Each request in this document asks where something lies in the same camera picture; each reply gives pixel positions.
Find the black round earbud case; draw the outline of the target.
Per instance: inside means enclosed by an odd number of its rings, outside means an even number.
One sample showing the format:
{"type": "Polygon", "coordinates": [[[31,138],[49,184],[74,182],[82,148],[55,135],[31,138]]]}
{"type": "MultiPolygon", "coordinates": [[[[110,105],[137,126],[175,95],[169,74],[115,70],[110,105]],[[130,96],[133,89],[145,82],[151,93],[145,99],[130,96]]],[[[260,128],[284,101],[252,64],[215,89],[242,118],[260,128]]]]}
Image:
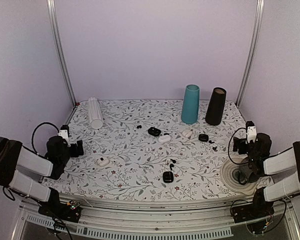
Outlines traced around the black round earbud case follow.
{"type": "Polygon", "coordinates": [[[162,174],[162,180],[164,183],[172,183],[174,181],[174,174],[171,171],[165,171],[162,174]]]}

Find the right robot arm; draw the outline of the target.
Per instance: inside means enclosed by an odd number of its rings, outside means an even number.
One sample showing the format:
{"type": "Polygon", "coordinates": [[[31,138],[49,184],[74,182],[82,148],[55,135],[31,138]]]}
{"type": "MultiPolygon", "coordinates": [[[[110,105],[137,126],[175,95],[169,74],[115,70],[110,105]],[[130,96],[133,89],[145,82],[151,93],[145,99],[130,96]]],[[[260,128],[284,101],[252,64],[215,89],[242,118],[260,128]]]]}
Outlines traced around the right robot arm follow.
{"type": "Polygon", "coordinates": [[[300,195],[300,141],[292,147],[258,161],[252,160],[252,171],[260,177],[272,176],[287,170],[295,172],[273,185],[255,191],[252,203],[231,208],[230,214],[236,222],[253,220],[274,214],[273,204],[285,197],[300,195]]]}

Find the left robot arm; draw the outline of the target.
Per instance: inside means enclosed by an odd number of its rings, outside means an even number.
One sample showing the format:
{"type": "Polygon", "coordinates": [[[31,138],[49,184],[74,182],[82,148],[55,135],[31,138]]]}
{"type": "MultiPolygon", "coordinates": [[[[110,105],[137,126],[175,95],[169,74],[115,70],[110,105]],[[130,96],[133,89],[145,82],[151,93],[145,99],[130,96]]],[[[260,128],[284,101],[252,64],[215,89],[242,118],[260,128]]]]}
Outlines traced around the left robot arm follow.
{"type": "Polygon", "coordinates": [[[38,201],[53,217],[60,217],[65,211],[66,204],[60,202],[59,192],[34,181],[17,170],[17,167],[58,180],[70,158],[84,154],[83,141],[78,140],[69,144],[58,135],[51,137],[46,146],[47,153],[41,156],[20,141],[0,137],[0,186],[4,190],[10,189],[38,201]]]}

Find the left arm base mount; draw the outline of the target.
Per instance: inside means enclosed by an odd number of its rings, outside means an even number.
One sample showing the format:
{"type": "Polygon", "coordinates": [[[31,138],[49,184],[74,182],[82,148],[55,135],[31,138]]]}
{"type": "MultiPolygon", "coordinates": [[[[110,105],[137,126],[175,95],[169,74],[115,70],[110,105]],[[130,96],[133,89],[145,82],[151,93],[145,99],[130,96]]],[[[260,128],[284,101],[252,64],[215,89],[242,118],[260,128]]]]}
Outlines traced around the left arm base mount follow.
{"type": "Polygon", "coordinates": [[[57,191],[50,192],[48,201],[40,201],[38,213],[44,216],[55,218],[57,220],[78,223],[81,217],[82,208],[74,205],[72,202],[62,203],[57,191]]]}

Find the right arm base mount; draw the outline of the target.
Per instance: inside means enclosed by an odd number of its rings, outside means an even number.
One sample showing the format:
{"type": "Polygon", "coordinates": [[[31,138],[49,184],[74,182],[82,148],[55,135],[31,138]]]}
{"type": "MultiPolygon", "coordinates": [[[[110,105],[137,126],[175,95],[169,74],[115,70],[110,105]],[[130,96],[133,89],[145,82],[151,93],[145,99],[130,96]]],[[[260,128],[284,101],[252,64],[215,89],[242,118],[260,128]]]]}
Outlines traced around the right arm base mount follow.
{"type": "Polygon", "coordinates": [[[274,214],[274,202],[266,201],[263,197],[254,198],[248,204],[234,206],[234,203],[230,207],[230,215],[235,223],[252,221],[274,214]]]}

